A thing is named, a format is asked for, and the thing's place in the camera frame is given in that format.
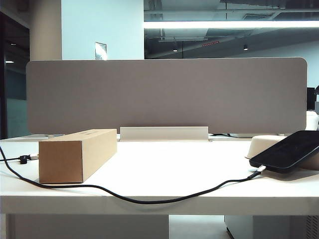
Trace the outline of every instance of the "gray fabric panel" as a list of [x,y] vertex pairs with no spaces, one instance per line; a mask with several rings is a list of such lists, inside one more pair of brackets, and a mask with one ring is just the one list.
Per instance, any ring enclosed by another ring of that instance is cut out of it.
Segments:
[[209,126],[212,133],[306,127],[303,58],[32,61],[32,133]]

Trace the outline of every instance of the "desk surface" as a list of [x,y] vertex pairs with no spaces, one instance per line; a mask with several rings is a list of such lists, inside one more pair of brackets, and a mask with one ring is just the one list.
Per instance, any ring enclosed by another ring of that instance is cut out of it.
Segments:
[[[38,151],[36,142],[0,142],[7,157]],[[168,199],[241,179],[255,169],[244,156],[249,141],[119,142],[118,153],[85,184],[104,186],[143,200]],[[24,177],[38,180],[38,161],[11,162]],[[179,203],[136,205],[98,189],[48,190],[18,180],[0,164],[1,213],[319,215],[319,172],[290,175],[265,172]]]

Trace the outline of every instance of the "black smartphone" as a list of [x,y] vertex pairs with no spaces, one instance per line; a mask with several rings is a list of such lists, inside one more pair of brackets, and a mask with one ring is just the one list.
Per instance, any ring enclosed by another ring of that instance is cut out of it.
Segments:
[[253,167],[289,173],[301,162],[319,153],[319,131],[302,130],[291,134],[249,160]]

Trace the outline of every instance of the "fluorescent light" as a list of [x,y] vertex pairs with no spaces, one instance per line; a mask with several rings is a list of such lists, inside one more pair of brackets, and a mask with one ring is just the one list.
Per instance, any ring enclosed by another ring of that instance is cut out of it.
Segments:
[[309,28],[319,27],[319,21],[145,21],[146,29],[176,28]]

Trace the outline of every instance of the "cardboard box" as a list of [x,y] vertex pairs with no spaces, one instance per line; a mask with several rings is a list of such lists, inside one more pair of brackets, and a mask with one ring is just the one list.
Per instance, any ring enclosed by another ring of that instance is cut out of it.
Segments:
[[116,151],[116,129],[90,129],[40,141],[40,183],[82,183]]

